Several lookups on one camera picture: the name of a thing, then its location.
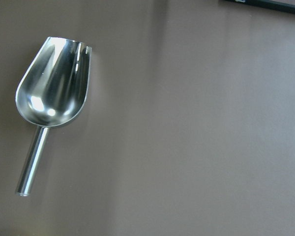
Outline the metal ice scoop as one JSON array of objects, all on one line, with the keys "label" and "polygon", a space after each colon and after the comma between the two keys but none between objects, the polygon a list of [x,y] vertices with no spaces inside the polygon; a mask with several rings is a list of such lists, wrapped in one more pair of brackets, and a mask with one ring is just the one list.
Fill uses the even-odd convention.
[{"label": "metal ice scoop", "polygon": [[81,112],[89,89],[92,48],[86,43],[47,37],[15,94],[19,114],[36,125],[16,194],[30,195],[52,128],[67,125]]}]

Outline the black glass rack tray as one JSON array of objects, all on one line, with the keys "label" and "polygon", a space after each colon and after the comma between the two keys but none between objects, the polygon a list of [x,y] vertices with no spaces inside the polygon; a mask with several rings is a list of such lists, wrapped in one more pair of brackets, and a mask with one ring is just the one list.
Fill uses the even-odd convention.
[{"label": "black glass rack tray", "polygon": [[228,0],[243,5],[295,14],[295,0]]}]

